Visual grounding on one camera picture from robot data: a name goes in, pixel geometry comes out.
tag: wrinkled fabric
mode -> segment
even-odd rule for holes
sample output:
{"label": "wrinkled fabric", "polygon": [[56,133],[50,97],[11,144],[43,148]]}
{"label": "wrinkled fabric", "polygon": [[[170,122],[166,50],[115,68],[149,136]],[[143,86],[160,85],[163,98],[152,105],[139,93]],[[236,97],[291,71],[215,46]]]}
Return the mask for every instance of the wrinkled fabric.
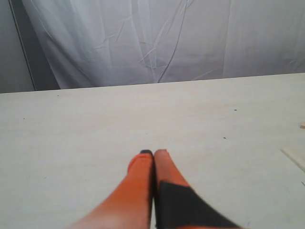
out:
{"label": "wrinkled fabric", "polygon": [[304,0],[23,0],[61,88],[305,72]]}

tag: orange object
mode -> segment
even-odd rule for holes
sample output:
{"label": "orange object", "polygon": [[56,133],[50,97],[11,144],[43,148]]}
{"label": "orange object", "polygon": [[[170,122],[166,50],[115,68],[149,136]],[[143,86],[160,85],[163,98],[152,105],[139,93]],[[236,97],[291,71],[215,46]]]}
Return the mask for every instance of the orange object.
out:
{"label": "orange object", "polygon": [[154,154],[158,229],[240,228],[204,202],[181,175],[165,149]]}
{"label": "orange object", "polygon": [[153,199],[153,154],[143,150],[119,186],[70,229],[148,229]]}

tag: wooden stick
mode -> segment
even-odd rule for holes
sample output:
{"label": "wooden stick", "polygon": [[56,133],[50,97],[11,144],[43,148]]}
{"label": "wooden stick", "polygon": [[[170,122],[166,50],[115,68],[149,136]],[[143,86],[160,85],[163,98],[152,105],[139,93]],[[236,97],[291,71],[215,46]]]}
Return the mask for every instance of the wooden stick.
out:
{"label": "wooden stick", "polygon": [[300,153],[295,152],[288,147],[281,148],[281,151],[301,170],[303,170],[303,172],[305,172],[305,158]]}

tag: white fabric backdrop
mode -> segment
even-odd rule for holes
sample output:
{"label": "white fabric backdrop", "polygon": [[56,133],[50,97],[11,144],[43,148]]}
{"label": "white fabric backdrop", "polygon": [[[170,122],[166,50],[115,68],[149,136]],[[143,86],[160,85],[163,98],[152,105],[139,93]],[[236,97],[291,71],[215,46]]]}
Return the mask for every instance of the white fabric backdrop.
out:
{"label": "white fabric backdrop", "polygon": [[23,0],[61,88],[305,72],[304,0]]}

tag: table surface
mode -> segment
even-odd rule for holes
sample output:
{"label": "table surface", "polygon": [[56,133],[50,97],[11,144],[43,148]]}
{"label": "table surface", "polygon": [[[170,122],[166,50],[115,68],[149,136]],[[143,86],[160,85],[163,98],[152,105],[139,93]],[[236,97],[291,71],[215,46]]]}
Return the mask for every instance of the table surface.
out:
{"label": "table surface", "polygon": [[0,94],[0,228],[64,228],[141,149],[241,226],[304,228],[305,74]]}

